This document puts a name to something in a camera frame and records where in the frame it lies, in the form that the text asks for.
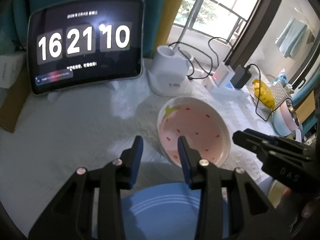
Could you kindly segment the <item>right hand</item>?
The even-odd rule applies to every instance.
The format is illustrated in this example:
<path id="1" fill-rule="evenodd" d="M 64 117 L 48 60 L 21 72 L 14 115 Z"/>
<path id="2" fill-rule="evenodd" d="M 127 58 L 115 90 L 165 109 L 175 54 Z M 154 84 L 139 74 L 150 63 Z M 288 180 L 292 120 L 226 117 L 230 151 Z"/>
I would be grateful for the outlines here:
<path id="1" fill-rule="evenodd" d="M 299 193 L 286 187 L 276 210 L 290 232 L 290 239 L 319 239 L 319 197 L 306 202 Z"/>

